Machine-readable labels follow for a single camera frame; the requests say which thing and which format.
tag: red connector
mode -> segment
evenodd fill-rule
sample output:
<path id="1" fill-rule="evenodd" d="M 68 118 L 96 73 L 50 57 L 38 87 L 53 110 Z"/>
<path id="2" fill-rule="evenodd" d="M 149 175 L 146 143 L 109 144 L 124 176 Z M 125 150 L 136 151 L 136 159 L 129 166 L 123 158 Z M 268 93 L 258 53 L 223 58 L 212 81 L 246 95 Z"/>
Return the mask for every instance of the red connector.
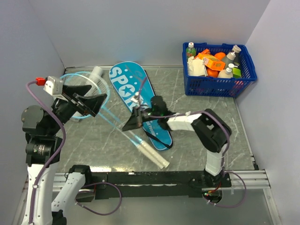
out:
<path id="1" fill-rule="evenodd" d="M 37 86 L 44 86 L 47 80 L 42 77 L 37 77 L 36 81 L 37 81 Z"/>

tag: plastic basket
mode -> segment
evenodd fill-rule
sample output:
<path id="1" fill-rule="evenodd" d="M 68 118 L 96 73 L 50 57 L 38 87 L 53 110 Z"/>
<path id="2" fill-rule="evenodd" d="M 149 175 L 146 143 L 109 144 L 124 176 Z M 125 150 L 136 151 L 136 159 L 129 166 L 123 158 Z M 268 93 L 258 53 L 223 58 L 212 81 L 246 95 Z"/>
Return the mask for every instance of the plastic basket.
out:
<path id="1" fill-rule="evenodd" d="M 234 45 L 208 45 L 207 43 L 194 43 L 197 54 L 208 48 L 212 55 L 218 52 L 229 53 Z M 217 96 L 236 98 L 249 84 L 257 80 L 255 67 L 247 48 L 244 45 L 238 45 L 241 48 L 241 76 L 242 78 L 214 78 L 214 77 L 197 77 L 188 75 L 188 64 L 186 48 L 188 42 L 183 44 L 182 62 L 184 89 L 186 95 L 198 96 Z"/>

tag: marble floor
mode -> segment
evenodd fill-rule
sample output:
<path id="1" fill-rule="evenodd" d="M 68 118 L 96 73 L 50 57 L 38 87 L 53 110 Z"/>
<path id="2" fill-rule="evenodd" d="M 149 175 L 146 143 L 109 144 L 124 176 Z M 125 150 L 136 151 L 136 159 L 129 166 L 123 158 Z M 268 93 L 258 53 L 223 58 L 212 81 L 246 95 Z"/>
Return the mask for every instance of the marble floor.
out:
<path id="1" fill-rule="evenodd" d="M 68 68 L 66 73 L 91 71 L 92 67 Z M 227 170 L 253 170 L 245 133 L 233 98 L 186 96 L 184 94 L 183 70 L 181 67 L 146 67 L 149 79 L 157 95 L 162 95 L 168 108 L 173 112 L 214 110 L 232 129 L 231 145 L 225 156 Z M 123 124 L 130 116 L 108 78 L 109 70 L 104 70 L 103 78 L 110 87 L 110 99 L 106 107 Z M 105 111 L 103 115 L 119 128 Z M 67 140 L 60 157 L 59 172 L 66 172 L 74 164 L 90 165 L 93 172 L 108 171 L 159 171 L 159 168 L 141 154 L 136 147 L 116 128 L 103 118 L 89 117 L 80 122 L 69 121 L 65 125 Z M 150 140 L 141 130 L 134 130 L 142 139 Z M 195 133 L 190 131 L 172 132 L 173 147 L 160 154 L 170 162 L 167 171 L 203 170 L 206 149 Z"/>

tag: orange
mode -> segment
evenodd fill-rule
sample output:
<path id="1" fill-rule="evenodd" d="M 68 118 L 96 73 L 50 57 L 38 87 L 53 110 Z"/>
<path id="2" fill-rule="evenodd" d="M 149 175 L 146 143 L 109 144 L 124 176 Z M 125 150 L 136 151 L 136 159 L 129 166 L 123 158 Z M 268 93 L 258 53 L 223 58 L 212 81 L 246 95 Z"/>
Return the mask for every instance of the orange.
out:
<path id="1" fill-rule="evenodd" d="M 218 75 L 219 75 L 219 71 L 217 71 L 217 70 L 206 68 L 206 71 L 207 71 L 208 76 L 218 77 Z"/>
<path id="2" fill-rule="evenodd" d="M 214 55 L 218 60 L 222 60 L 226 54 L 224 52 L 218 52 Z"/>

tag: black metal base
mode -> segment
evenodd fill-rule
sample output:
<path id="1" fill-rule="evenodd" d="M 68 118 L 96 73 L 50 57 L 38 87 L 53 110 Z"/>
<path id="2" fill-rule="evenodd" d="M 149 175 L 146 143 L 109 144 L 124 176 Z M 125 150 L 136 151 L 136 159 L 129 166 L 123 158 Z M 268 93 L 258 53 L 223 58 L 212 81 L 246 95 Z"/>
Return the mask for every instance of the black metal base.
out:
<path id="1" fill-rule="evenodd" d="M 123 197 L 189 196 L 202 197 L 202 188 L 216 188 L 205 181 L 204 171 L 174 172 L 93 172 L 92 182 L 115 184 Z M 231 187 L 229 174 L 221 178 L 221 187 Z M 115 188 L 96 187 L 95 199 L 119 197 Z"/>

